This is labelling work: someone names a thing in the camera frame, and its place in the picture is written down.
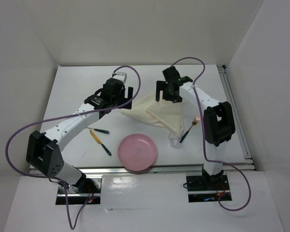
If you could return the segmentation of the cream cloth placemat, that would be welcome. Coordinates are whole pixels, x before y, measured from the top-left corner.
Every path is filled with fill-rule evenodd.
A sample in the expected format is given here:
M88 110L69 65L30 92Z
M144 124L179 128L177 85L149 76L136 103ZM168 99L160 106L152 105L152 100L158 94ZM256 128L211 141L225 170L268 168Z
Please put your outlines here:
M157 102L154 93L133 102L131 109L121 109L121 114L179 134L184 130L181 104L166 100Z

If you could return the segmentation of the gold spoon green handle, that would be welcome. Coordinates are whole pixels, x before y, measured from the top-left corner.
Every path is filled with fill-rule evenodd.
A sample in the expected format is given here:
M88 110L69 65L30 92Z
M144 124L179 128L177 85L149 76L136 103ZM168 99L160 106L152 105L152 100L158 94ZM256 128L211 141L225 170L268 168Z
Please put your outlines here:
M93 130L93 131L97 131L100 133L104 133L104 134L109 134L110 132L108 130L102 130L102 129L95 129L95 128L91 128L91 127L87 127L87 129Z

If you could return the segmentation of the pink plastic plate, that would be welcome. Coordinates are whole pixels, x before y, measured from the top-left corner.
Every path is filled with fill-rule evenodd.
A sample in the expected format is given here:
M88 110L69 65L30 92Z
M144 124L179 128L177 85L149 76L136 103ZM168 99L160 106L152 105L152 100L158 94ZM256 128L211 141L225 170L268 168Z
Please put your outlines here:
M123 167L140 172L155 162L158 150L150 137L136 133L128 135L120 142L117 154Z

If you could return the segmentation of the clear plastic cup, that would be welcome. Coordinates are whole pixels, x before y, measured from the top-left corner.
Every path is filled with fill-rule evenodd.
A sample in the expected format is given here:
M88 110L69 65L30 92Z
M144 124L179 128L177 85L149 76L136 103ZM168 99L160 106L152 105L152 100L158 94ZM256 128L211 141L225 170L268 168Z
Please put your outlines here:
M180 145L181 135L176 131L172 131L169 136L169 145L171 147L178 147Z

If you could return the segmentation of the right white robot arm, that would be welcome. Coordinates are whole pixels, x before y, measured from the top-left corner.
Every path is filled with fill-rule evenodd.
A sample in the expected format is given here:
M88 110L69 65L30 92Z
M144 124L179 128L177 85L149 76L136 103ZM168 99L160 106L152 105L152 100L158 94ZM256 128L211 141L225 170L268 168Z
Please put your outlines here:
M203 116L203 150L206 152L202 175L195 186L215 190L223 179L223 160L227 142L235 133L232 106L229 102L219 102L192 84L188 76L181 77L172 66L162 71L164 81L156 82L157 102L164 99L179 103L183 99L195 106Z

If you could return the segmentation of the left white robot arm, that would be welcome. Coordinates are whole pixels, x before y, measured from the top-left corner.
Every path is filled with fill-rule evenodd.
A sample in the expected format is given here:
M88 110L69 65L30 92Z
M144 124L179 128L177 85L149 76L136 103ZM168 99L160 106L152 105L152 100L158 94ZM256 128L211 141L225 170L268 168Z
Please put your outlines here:
M61 153L74 137L110 113L113 108L127 103L125 108L131 109L133 88L125 87L126 80L126 73L114 73L102 88L85 99L74 117L45 132L34 131L29 137L26 161L45 177L63 180L75 193L94 190L94 182L79 169L66 163Z

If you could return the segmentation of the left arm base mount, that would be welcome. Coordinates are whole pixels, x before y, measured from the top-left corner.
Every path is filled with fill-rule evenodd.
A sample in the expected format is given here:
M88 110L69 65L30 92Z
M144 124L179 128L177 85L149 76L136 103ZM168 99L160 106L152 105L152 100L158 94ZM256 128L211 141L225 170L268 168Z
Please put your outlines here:
M82 205L85 201L87 201L88 205L98 205L101 203L102 176L92 175L89 177L94 182L95 188L85 187L85 192L79 192L76 188L68 186L67 196L69 205Z

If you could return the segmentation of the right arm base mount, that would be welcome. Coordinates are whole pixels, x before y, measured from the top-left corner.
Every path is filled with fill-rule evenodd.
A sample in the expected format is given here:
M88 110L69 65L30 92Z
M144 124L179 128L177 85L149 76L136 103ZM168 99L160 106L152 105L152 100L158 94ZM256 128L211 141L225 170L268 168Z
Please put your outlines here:
M219 197L221 197L221 201L232 201L226 175L223 175L221 180L211 185L207 185L200 175L186 176L183 188L188 191L189 203L217 202Z

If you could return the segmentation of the aluminium rail frame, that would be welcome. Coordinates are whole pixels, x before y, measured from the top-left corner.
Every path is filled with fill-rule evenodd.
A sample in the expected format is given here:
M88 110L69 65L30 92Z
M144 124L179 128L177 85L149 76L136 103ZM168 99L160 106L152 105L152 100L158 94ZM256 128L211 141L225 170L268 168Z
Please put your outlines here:
M162 71L168 65L134 66L141 77L141 89L132 105L156 90L156 81L164 80ZM101 88L116 66L84 66L59 67L50 93L44 119L74 113L84 99ZM176 65L181 76L195 78L202 65ZM236 132L226 146L224 160L237 168L247 171L254 170L254 164L242 133L239 114L235 107L226 74L221 66L206 65L205 73L196 84L211 97L232 104ZM191 126L193 118L199 116L198 110L184 100L181 104L185 131ZM108 130L109 135L97 133L98 138L111 151L108 156L85 129L76 136L63 150L65 162L82 172L89 173L127 173L117 155L119 143L128 135L141 133L150 137L156 144L158 154L151 169L146 172L179 172L200 171L205 162L202 149L202 131L200 123L194 126L180 146L172 147L169 143L170 131L165 128L153 127L121 114L120 110L112 110L90 127Z

